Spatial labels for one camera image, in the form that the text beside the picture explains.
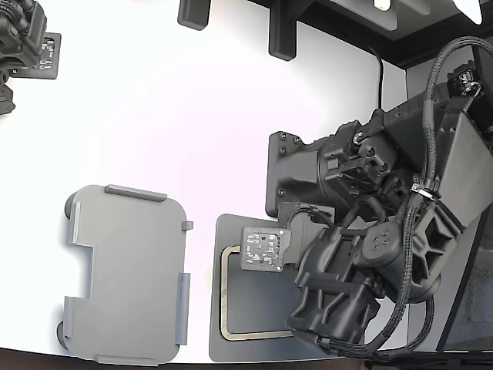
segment black stand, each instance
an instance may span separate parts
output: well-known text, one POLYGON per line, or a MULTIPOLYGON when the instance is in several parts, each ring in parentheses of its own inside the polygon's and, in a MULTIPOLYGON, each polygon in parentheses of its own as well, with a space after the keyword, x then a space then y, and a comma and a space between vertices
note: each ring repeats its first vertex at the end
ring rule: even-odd
POLYGON ((210 0, 180 0, 178 23, 202 31, 209 23, 210 0))
MULTIPOLYGON (((273 0, 270 6, 269 53, 282 60, 296 56, 296 22, 314 0, 273 0)), ((178 23, 203 30, 209 23, 210 0, 181 0, 178 23)))
POLYGON ((296 56, 296 22, 314 0, 273 0, 270 8, 269 53, 282 60, 296 56))

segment bolt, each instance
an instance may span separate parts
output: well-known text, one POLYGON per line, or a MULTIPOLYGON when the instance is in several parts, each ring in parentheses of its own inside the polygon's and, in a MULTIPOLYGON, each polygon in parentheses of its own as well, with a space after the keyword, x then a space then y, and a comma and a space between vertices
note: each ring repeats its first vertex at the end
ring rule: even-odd
POLYGON ((353 143, 355 143, 356 145, 360 145, 360 139, 361 137, 363 136, 363 131, 360 131, 359 133, 356 133, 353 137, 353 143))
POLYGON ((375 155, 375 148, 370 148, 367 151, 367 158, 370 158, 371 156, 374 156, 374 155, 375 155))

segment gray plastic tray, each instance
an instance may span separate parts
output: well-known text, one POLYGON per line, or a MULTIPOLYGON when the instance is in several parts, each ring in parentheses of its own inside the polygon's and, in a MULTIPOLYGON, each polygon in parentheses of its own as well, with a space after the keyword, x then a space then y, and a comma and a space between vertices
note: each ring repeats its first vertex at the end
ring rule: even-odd
POLYGON ((158 365, 186 344, 193 223, 165 194, 84 187, 65 206, 69 244, 92 248, 88 298, 65 297, 60 343, 75 356, 117 365, 158 365))

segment white tabletop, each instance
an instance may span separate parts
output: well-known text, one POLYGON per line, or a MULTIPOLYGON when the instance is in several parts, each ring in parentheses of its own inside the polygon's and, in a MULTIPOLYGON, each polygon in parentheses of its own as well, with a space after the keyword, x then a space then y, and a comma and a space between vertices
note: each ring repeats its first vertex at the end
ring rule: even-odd
MULTIPOLYGON (((179 0, 42 0, 62 33, 56 81, 11 79, 0 119, 0 347, 67 355, 55 336, 65 296, 87 295, 89 254, 66 245, 67 197, 109 183, 167 193, 185 208, 192 274, 189 344, 175 362, 210 362, 216 219, 267 218, 267 143, 307 143, 377 101, 372 55, 299 24, 298 57, 267 53, 268 11, 213 0, 203 32, 176 22, 179 0), (244 170, 256 169, 248 178, 244 170)), ((405 100, 386 64, 384 108, 405 100)))

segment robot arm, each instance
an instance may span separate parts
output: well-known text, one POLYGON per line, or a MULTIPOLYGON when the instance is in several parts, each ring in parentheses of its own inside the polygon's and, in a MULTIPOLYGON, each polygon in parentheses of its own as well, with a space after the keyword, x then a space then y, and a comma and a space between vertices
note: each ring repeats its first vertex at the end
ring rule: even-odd
POLYGON ((15 108, 13 92, 5 84, 9 76, 56 78, 59 45, 53 39, 45 40, 46 22, 36 1, 0 0, 0 115, 15 108))
POLYGON ((402 348, 416 349, 431 327, 442 268, 493 202, 490 87, 470 62, 431 90, 312 144, 289 133, 270 137, 266 211, 286 227, 245 228, 242 268, 296 269, 303 299, 287 325, 327 352, 397 354, 377 350, 405 305, 426 301, 423 331, 402 348), (385 296, 396 302, 389 323, 359 345, 385 296))

